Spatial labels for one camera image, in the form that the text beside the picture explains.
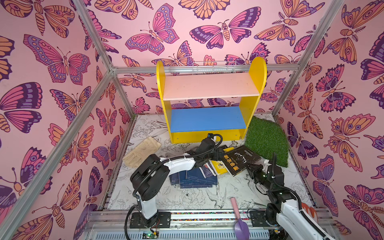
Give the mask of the black book with yellow title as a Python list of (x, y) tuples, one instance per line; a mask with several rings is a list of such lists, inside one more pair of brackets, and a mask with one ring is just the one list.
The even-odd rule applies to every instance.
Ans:
[(236, 176), (245, 170), (249, 165), (258, 162), (261, 157), (247, 146), (240, 146), (224, 154), (222, 160), (226, 169), (232, 176)]

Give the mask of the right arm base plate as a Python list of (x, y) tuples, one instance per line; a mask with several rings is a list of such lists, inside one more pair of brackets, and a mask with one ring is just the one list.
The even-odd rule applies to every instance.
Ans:
[(266, 216), (266, 211), (250, 210), (248, 212), (249, 219), (253, 227), (276, 227), (276, 221), (269, 222)]

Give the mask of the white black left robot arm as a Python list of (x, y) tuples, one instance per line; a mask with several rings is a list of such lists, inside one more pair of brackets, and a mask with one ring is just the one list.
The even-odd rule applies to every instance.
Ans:
[(166, 179), (170, 175), (202, 167), (215, 155), (223, 155), (224, 151), (219, 149), (223, 139), (220, 134), (210, 133), (201, 141), (195, 151), (184, 153), (181, 156), (160, 158), (151, 154), (134, 171), (130, 181), (134, 188), (133, 197), (136, 198), (137, 204), (133, 206), (133, 209), (138, 210), (145, 227), (151, 227), (159, 220), (156, 195)]

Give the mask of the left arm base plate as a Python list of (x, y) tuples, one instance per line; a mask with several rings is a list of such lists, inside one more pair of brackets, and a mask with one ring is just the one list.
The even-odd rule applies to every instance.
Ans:
[(130, 221), (130, 229), (144, 229), (144, 228), (165, 228), (169, 229), (171, 226), (171, 212), (158, 212), (150, 219), (146, 219), (141, 213), (136, 212), (132, 214)]

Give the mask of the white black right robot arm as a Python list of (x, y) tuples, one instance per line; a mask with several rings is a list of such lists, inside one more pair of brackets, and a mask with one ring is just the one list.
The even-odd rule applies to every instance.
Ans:
[(250, 210), (249, 217), (254, 227), (274, 227), (271, 240), (333, 240), (303, 208), (300, 196), (294, 190), (284, 186), (284, 173), (277, 166), (277, 155), (267, 161), (267, 166), (249, 165), (247, 171), (258, 185), (266, 189), (269, 199), (263, 210)]

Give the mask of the yellow book with cartoon figure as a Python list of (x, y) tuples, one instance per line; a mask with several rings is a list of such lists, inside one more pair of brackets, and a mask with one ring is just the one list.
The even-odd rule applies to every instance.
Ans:
[(224, 155), (230, 151), (233, 151), (235, 148), (218, 148), (215, 150), (212, 159), (210, 160), (210, 164), (213, 166), (213, 169), (216, 175), (223, 175), (228, 172), (227, 168), (222, 161), (224, 159)]

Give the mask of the navy book with yellow label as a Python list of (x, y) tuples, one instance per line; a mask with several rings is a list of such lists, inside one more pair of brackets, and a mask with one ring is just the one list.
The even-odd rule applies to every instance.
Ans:
[(197, 180), (199, 182), (207, 183), (207, 184), (215, 185), (215, 186), (218, 184), (217, 176), (213, 176), (213, 177), (205, 179), (199, 168), (194, 168), (192, 170), (187, 171), (187, 179), (188, 180)]

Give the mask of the dark purple book with figure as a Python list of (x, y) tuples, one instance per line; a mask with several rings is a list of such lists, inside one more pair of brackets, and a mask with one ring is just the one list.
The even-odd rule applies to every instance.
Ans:
[(216, 172), (213, 170), (213, 168), (211, 167), (210, 164), (208, 163), (205, 163), (203, 165), (203, 172), (204, 172), (204, 176), (205, 178), (209, 178), (211, 176), (216, 176)]

